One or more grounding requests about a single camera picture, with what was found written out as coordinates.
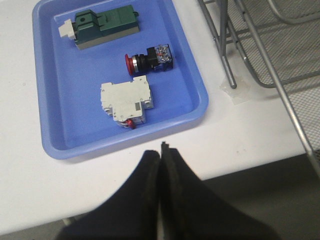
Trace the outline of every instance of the white table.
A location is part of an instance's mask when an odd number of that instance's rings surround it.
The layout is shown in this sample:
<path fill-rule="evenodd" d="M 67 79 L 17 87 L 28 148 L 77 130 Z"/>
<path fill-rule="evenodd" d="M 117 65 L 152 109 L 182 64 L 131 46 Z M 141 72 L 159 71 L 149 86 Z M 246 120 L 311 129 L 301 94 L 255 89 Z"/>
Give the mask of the white table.
<path fill-rule="evenodd" d="M 0 235 L 94 209 L 121 186 L 143 152 L 160 151 L 162 141 L 201 179 L 304 152 L 276 90 L 254 83 L 229 47 L 238 83 L 231 90 L 197 1 L 174 0 L 209 94 L 201 124 L 89 160 L 49 157 L 41 144 L 34 63 L 37 2 L 0 0 Z"/>

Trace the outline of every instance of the white circuit breaker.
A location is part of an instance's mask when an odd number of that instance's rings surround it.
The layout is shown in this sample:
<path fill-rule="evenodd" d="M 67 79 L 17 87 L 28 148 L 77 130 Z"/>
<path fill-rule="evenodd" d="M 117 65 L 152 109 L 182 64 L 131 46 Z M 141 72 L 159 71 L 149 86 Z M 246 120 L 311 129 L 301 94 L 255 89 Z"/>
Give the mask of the white circuit breaker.
<path fill-rule="evenodd" d="M 145 109 L 154 107 L 147 76 L 118 84 L 103 83 L 101 104 L 103 110 L 122 127 L 134 129 L 136 124 L 145 123 Z"/>

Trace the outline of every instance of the gray floor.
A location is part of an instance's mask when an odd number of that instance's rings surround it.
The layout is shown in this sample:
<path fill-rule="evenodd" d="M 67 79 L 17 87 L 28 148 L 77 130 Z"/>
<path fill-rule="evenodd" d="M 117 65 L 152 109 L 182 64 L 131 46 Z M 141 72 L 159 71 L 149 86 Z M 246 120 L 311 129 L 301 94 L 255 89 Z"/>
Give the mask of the gray floor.
<path fill-rule="evenodd" d="M 233 206 L 272 226 L 282 239 L 320 240 L 320 180 L 305 156 L 204 182 Z M 51 222 L 0 240 L 53 240 L 64 225 L 62 220 Z"/>

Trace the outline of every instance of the green housing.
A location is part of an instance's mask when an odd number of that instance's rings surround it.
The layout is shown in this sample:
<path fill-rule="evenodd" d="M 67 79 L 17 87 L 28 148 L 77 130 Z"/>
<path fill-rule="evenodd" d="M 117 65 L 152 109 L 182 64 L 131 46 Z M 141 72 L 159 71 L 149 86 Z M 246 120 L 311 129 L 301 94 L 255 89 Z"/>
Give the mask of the green housing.
<path fill-rule="evenodd" d="M 117 38 L 139 32 L 137 16 L 132 5 L 95 13 L 92 10 L 78 12 L 72 27 L 75 44 L 85 49 Z"/>

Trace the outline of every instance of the green electrical component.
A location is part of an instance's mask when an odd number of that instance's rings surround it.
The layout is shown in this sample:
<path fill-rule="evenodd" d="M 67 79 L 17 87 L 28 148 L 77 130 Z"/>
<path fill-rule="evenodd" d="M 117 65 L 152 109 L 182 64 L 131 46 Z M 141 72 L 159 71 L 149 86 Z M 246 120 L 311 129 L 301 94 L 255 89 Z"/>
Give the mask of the green electrical component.
<path fill-rule="evenodd" d="M 66 20 L 59 32 L 61 37 L 73 39 L 82 50 L 139 32 L 138 15 L 132 5 L 100 13 L 86 10 L 75 15 L 75 22 Z"/>

